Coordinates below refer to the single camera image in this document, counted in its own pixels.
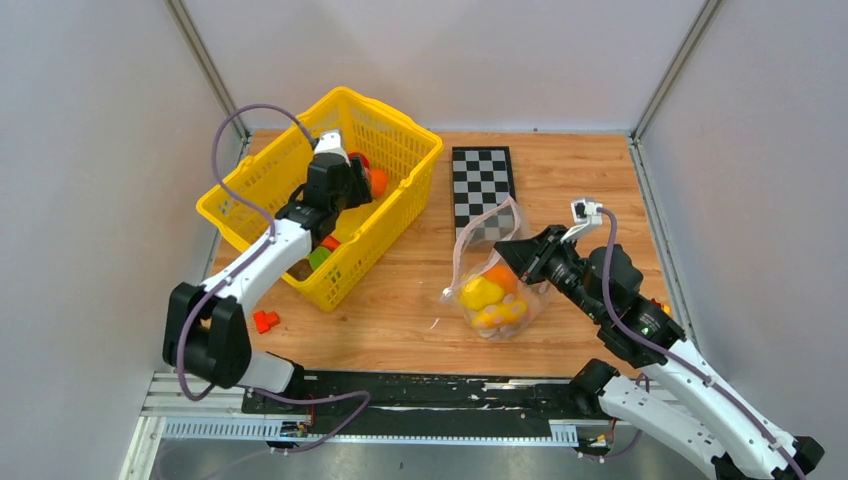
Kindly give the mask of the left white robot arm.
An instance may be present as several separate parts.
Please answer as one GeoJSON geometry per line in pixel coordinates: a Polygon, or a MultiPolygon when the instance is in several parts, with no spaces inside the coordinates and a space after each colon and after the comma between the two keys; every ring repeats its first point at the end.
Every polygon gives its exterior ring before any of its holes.
{"type": "Polygon", "coordinates": [[[267,391],[279,411],[298,411],[307,390],[294,378],[299,365],[253,350],[246,317],[283,273],[333,234],[342,211],[372,200],[370,174],[361,156],[315,154],[305,183],[253,245],[203,283],[181,283],[172,290],[164,361],[213,386],[267,391]]]}

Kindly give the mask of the yellow lemon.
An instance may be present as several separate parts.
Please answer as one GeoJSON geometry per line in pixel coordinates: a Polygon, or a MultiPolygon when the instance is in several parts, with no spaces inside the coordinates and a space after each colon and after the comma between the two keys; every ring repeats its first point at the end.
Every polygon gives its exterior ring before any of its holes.
{"type": "Polygon", "coordinates": [[[469,280],[459,292],[459,303],[469,310],[482,310],[485,307],[500,302],[506,295],[497,284],[476,276],[469,280]]]}

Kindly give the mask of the clear zip top bag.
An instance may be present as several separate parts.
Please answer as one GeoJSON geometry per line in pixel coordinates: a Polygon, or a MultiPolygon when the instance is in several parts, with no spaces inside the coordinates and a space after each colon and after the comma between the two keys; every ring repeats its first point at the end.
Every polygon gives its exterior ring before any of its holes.
{"type": "Polygon", "coordinates": [[[510,196],[457,229],[452,279],[441,301],[459,308],[469,327],[484,339],[499,341],[517,335],[549,304],[550,284],[520,281],[494,249],[498,241],[529,236],[526,217],[510,196]]]}

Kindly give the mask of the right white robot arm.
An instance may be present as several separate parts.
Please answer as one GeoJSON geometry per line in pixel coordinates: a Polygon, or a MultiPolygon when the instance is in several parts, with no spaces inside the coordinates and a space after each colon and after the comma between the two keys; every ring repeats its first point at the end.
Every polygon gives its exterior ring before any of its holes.
{"type": "Polygon", "coordinates": [[[499,241],[494,249],[520,280],[555,287],[598,325],[610,352],[684,407],[669,406],[615,367],[591,359],[572,381],[577,413],[629,422],[710,479],[803,479],[816,468],[823,447],[781,429],[735,393],[671,316],[640,294],[643,275],[621,245],[582,257],[565,234],[564,226],[552,225],[530,239],[499,241]]]}

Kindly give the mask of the yellow orange mango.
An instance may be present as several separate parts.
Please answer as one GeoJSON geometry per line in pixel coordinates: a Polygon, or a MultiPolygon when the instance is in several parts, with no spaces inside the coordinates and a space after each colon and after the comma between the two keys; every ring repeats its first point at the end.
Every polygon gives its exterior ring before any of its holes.
{"type": "Polygon", "coordinates": [[[527,311],[528,303],[523,298],[507,295],[502,301],[477,311],[471,326],[478,330],[501,328],[521,321],[527,311]]]}

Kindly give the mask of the orange tangerine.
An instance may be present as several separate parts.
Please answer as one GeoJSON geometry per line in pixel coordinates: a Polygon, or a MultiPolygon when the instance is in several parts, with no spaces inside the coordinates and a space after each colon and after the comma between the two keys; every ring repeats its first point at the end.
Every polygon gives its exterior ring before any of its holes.
{"type": "Polygon", "coordinates": [[[514,294],[518,290],[519,280],[507,265],[495,264],[484,271],[482,276],[486,280],[497,284],[507,294],[514,294]]]}
{"type": "Polygon", "coordinates": [[[378,200],[382,198],[388,188],[389,177],[388,174],[379,169],[370,169],[369,180],[370,180],[370,193],[374,200],[378,200]]]}

